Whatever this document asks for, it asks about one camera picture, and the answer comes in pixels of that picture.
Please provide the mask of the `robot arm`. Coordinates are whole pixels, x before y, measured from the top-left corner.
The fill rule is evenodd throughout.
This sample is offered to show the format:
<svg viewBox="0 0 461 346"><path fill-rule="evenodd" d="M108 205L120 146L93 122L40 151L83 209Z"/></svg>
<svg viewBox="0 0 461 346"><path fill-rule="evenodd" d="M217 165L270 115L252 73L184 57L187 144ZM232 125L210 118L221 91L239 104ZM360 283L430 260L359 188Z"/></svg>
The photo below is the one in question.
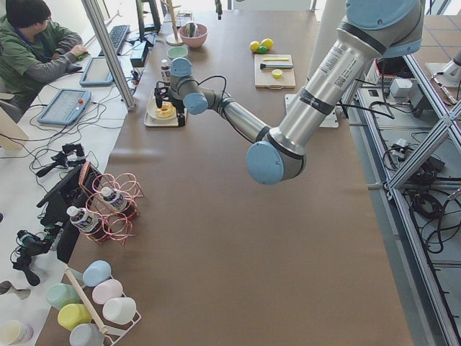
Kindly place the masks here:
<svg viewBox="0 0 461 346"><path fill-rule="evenodd" d="M223 14L223 8L221 0L215 0L215 12L218 16L218 19L221 20Z"/></svg>
<svg viewBox="0 0 461 346"><path fill-rule="evenodd" d="M336 42L277 127L270 128L224 91L202 87L186 58L171 62L167 95L192 115L216 111L251 142L246 164L252 178L263 185L277 184L303 171L306 143L364 65L379 57L415 53L421 47L423 23L423 1L347 1Z"/></svg>

